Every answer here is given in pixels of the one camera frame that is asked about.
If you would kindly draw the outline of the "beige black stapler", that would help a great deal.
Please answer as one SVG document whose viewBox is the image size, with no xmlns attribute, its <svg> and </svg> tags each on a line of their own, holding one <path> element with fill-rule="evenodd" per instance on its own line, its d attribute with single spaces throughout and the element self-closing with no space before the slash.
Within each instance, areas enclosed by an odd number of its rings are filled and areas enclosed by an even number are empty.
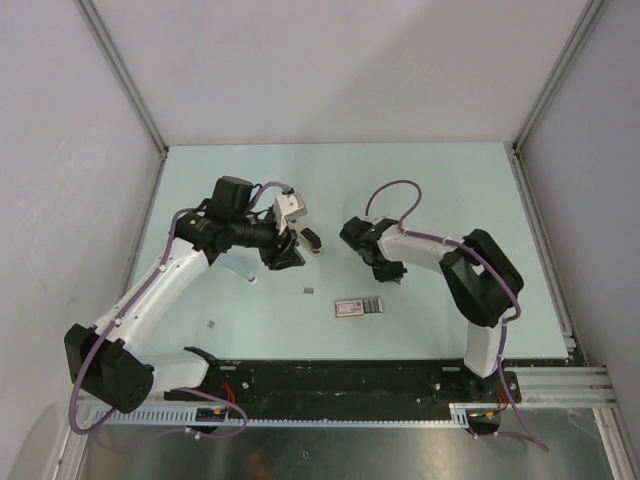
<svg viewBox="0 0 640 480">
<path fill-rule="evenodd" d="M 294 222 L 292 228 L 296 231 L 298 243 L 312 256 L 323 254 L 323 244 L 320 236 L 301 221 Z"/>
</svg>

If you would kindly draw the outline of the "red white staple box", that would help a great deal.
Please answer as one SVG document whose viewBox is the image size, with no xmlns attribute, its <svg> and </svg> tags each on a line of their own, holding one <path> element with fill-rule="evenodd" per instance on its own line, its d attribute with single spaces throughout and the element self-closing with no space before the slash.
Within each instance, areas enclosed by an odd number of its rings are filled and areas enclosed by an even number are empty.
<svg viewBox="0 0 640 480">
<path fill-rule="evenodd" d="M 339 300 L 334 306 L 336 318 L 352 318 L 384 312 L 383 302 L 379 296 Z"/>
</svg>

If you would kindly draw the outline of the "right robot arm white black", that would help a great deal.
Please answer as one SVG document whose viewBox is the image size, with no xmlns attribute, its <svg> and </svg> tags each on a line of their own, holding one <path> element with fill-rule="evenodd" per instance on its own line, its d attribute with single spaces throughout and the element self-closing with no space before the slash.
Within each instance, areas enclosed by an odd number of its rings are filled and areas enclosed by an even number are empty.
<svg viewBox="0 0 640 480">
<path fill-rule="evenodd" d="M 398 283 L 407 265 L 441 274 L 454 304 L 468 321 L 461 376 L 463 393 L 484 401 L 497 389 L 506 326 L 521 315 L 524 280 L 491 235 L 475 229 L 460 240 L 405 230 L 396 220 L 355 216 L 340 238 L 368 265 L 380 283 Z"/>
</svg>

